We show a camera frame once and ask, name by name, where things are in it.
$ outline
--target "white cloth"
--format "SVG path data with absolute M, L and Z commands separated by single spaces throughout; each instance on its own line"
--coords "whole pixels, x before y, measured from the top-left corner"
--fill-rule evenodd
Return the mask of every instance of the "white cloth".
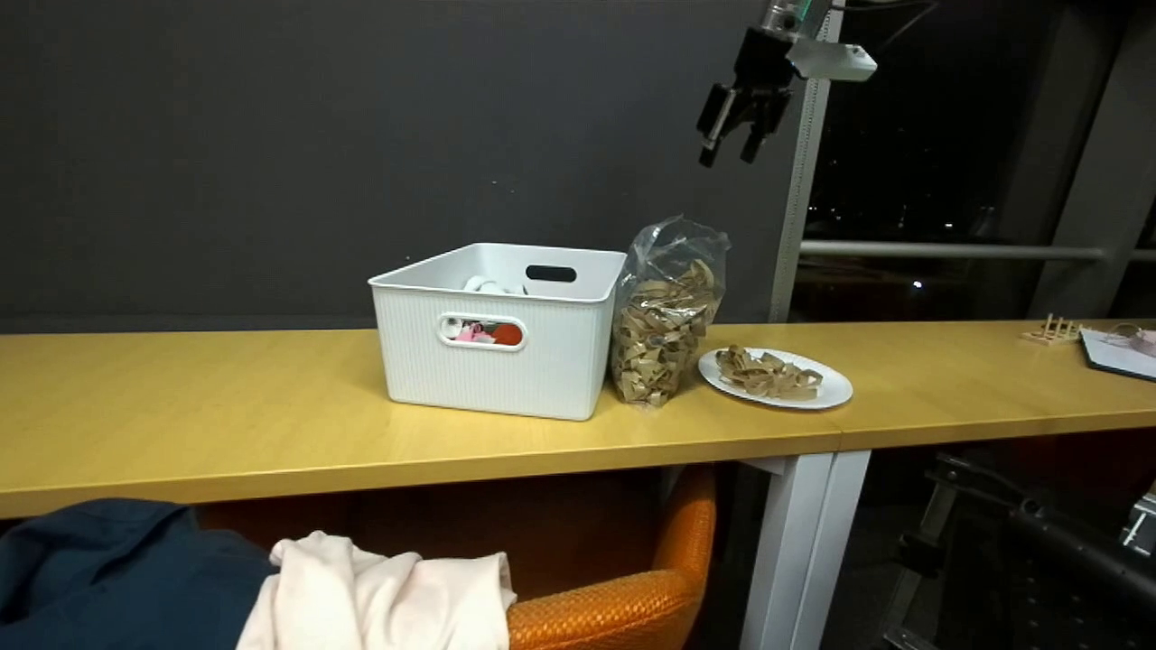
M 505 650 L 510 565 L 374 557 L 338 536 L 270 549 L 238 650 Z

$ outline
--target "white plate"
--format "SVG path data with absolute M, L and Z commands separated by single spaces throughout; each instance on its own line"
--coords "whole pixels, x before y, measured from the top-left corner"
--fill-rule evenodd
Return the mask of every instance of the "white plate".
M 751 355 L 751 359 L 775 355 L 775 359 L 787 360 L 787 365 L 821 373 L 821 374 L 822 374 L 821 395 L 817 395 L 817 396 L 806 396 L 806 402 L 785 402 L 785 396 L 746 395 L 746 391 L 732 386 L 732 383 L 721 374 L 721 368 L 718 368 L 718 360 L 715 360 L 715 349 L 709 349 L 709 355 L 697 359 L 697 373 L 702 373 L 715 391 L 721 391 L 721 395 L 730 395 L 730 396 L 739 396 L 739 402 L 770 406 L 770 409 L 822 412 L 822 409 L 844 406 L 844 402 L 856 395 L 851 380 L 844 380 L 836 368 L 821 365 L 821 360 L 812 360 L 812 359 L 799 359 L 799 355 L 771 349 L 771 347 L 746 347 L 746 355 Z

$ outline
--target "white plastic bin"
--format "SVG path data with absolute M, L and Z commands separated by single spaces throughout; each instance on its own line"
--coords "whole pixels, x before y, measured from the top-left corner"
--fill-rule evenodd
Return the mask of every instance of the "white plastic bin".
M 386 395 L 411 406 L 590 419 L 626 254 L 461 246 L 367 278 Z

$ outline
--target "gray wall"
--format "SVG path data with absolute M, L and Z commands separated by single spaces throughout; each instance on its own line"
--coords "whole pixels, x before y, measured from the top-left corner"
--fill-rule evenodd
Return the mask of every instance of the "gray wall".
M 366 278 L 472 240 L 732 235 L 771 156 L 697 167 L 763 0 L 4 0 L 0 329 L 370 324 Z

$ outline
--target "bin handle cutout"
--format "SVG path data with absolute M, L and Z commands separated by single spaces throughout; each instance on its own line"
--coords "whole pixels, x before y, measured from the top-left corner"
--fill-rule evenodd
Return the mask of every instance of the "bin handle cutout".
M 526 324 L 498 314 L 439 314 L 435 338 L 469 349 L 520 349 L 526 343 Z
M 526 264 L 531 280 L 578 280 L 578 266 Z

